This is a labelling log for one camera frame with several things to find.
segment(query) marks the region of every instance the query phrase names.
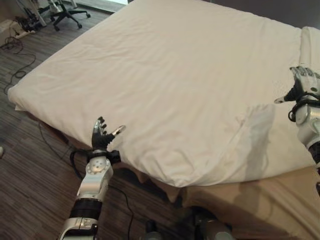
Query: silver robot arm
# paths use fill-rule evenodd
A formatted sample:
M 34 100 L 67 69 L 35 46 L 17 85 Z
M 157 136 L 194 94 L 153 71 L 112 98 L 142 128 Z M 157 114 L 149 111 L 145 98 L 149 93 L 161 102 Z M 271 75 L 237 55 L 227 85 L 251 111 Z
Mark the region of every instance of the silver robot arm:
M 298 127 L 297 137 L 309 150 L 316 164 L 320 162 L 320 75 L 302 66 L 291 67 L 294 86 L 287 95 L 274 101 L 296 101 L 288 117 Z
M 100 117 L 93 127 L 90 160 L 85 167 L 85 177 L 76 194 L 75 203 L 69 218 L 65 221 L 59 240 L 95 240 L 98 231 L 98 219 L 108 184 L 113 176 L 110 159 L 112 152 L 107 146 L 120 134 L 125 126 L 120 126 L 111 134 L 104 131 L 107 126 Z

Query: robot finger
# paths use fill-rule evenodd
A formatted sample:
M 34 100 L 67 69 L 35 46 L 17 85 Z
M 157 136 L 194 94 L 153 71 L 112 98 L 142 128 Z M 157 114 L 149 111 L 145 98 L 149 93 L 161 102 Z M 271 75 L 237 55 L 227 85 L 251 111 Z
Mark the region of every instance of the robot finger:
M 293 76 L 296 77 L 296 76 L 299 76 L 300 75 L 300 71 L 298 70 L 297 67 L 290 67 L 290 70 L 291 72 L 293 73 Z
M 304 68 L 303 66 L 298 66 L 297 69 L 298 69 L 300 75 L 302 75 L 302 76 L 307 76 L 308 75 L 307 69 Z
M 306 67 L 305 70 L 307 71 L 309 76 L 313 77 L 315 75 L 315 73 L 310 68 Z

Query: office chair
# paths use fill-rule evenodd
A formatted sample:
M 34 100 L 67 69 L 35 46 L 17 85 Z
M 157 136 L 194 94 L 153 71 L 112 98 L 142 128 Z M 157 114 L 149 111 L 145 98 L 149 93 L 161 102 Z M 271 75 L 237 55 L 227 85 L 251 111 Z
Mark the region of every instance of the office chair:
M 86 14 L 86 17 L 87 18 L 90 18 L 91 15 L 87 12 L 87 11 L 84 11 L 84 10 L 67 10 L 65 5 L 62 3 L 61 0 L 57 0 L 55 2 L 56 5 L 59 5 L 61 8 L 62 8 L 62 11 L 61 12 L 57 12 L 57 13 L 54 13 L 50 16 L 50 19 L 53 23 L 53 26 L 54 26 L 54 29 L 56 31 L 59 31 L 60 28 L 57 26 L 58 23 L 60 23 L 64 18 L 68 18 L 68 19 L 72 19 L 73 21 L 76 22 L 76 24 L 78 25 L 78 28 L 81 29 L 82 28 L 82 25 L 80 24 L 80 22 L 78 22 L 74 17 L 73 15 L 74 14 Z

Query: bed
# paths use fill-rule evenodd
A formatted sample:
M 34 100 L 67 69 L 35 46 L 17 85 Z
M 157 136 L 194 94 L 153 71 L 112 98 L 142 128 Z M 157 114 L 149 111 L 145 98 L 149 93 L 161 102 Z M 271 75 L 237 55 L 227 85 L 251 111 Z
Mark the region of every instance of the bed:
M 320 239 L 319 176 L 287 118 L 293 104 L 273 104 L 297 65 L 320 72 L 320 30 L 199 0 L 136 0 L 8 97 L 75 145 L 90 146 L 99 116 L 109 130 L 126 125 L 110 146 L 118 167 L 211 210 L 238 238 Z

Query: white fabric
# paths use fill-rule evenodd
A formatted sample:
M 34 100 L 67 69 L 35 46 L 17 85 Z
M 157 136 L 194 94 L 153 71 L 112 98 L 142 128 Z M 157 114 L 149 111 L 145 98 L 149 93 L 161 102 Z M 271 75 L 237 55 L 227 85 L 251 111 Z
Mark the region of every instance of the white fabric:
M 135 0 L 9 90 L 9 99 L 176 187 L 275 176 L 314 162 L 288 120 L 301 29 L 198 0 Z

